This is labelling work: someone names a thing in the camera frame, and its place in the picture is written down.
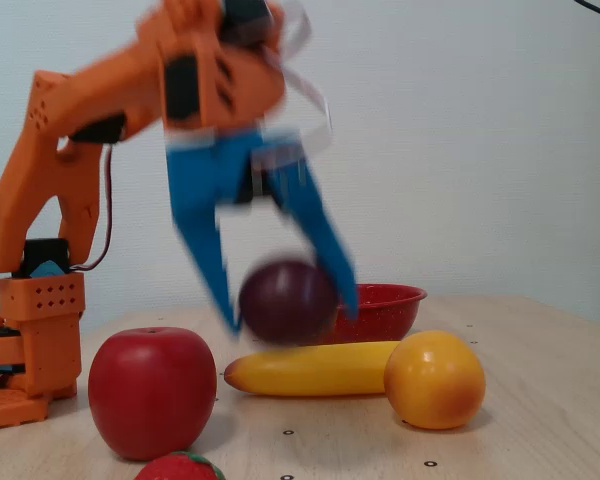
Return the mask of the blue gripper black motor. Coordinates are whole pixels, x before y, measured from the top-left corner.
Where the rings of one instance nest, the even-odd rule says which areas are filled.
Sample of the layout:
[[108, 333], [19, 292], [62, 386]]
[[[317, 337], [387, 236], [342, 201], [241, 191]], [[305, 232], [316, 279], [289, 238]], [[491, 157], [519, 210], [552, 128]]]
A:
[[225, 328], [242, 329], [230, 298], [215, 205], [270, 197], [299, 226], [337, 287], [350, 320], [358, 318], [354, 269], [326, 214], [296, 134], [238, 130], [166, 151], [173, 218]]

